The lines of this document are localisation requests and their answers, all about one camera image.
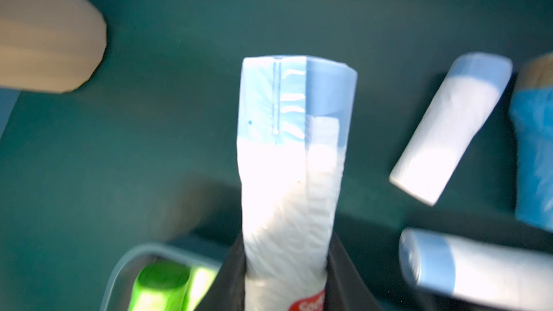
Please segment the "blue trash bag roll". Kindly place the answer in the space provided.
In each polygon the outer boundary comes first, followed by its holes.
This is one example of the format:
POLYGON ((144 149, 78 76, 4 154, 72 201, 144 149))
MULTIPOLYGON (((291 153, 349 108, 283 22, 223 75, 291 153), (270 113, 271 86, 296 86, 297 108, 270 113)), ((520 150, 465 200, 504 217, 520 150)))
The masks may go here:
POLYGON ((517 140, 516 218, 552 232, 552 54, 526 63, 509 109, 517 140))

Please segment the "white roll lying flat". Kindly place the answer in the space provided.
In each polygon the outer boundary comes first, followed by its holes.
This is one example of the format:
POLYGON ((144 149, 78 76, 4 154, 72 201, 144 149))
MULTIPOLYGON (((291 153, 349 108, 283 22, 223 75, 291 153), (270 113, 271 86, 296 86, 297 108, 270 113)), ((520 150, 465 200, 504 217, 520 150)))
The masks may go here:
POLYGON ((504 310, 552 309, 552 255, 407 228, 399 259, 406 282, 504 310))

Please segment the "dark teal storage box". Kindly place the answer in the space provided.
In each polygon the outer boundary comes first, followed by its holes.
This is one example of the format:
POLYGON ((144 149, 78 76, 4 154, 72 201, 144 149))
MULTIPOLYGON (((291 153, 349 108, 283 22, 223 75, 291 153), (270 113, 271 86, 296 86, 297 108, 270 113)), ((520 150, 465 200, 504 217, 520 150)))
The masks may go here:
POLYGON ((112 269, 100 310, 127 310, 132 286, 142 269, 158 260, 184 266, 204 266, 218 270, 228 247, 197 236, 184 236, 168 243, 142 243, 126 252, 112 269))

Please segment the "green trash bag roll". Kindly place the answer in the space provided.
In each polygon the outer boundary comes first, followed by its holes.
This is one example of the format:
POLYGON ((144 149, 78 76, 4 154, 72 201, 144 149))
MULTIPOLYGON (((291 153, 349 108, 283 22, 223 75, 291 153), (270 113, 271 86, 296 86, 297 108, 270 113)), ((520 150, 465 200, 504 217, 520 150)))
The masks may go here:
POLYGON ((129 310, 181 310, 190 280, 191 268, 157 260, 145 266, 136 277, 129 310))
POLYGON ((217 274, 217 269, 204 266, 192 267, 187 292, 184 298, 183 311, 194 311, 197 308, 212 286, 217 274))

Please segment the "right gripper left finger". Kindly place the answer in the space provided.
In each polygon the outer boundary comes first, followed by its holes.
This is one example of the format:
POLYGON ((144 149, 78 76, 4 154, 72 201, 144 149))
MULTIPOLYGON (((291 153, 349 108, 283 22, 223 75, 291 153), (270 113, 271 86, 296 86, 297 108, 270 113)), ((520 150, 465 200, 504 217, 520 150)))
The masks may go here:
POLYGON ((223 262, 210 289, 197 305, 198 311, 243 311, 245 310, 246 253, 243 234, 237 239, 223 262))

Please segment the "flower pot with plant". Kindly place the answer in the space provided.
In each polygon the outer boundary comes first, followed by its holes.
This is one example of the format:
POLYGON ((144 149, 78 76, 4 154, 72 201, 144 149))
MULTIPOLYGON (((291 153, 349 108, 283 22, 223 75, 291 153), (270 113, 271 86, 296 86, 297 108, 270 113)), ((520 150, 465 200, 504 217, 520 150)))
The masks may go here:
POLYGON ((87 82, 107 47, 88 0, 1 0, 1 87, 62 94, 87 82))

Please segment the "white trash bag roll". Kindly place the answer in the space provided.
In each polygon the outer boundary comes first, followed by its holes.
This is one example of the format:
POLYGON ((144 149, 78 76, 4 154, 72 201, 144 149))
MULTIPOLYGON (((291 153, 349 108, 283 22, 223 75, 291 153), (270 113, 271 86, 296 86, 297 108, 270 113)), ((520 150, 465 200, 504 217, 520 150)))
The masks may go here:
POLYGON ((505 56, 459 56, 391 171, 390 183, 434 206, 472 139, 495 109, 512 73, 513 63, 505 56))
POLYGON ((322 310, 357 72, 312 56, 243 60, 237 130, 246 310, 322 310))

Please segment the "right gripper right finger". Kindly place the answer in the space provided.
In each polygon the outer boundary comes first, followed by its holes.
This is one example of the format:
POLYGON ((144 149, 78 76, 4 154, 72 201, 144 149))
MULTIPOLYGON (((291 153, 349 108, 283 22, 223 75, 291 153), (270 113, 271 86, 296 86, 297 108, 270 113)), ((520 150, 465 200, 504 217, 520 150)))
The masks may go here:
POLYGON ((324 310, 382 310, 373 293, 365 285, 336 233, 332 234, 329 246, 327 271, 324 310))

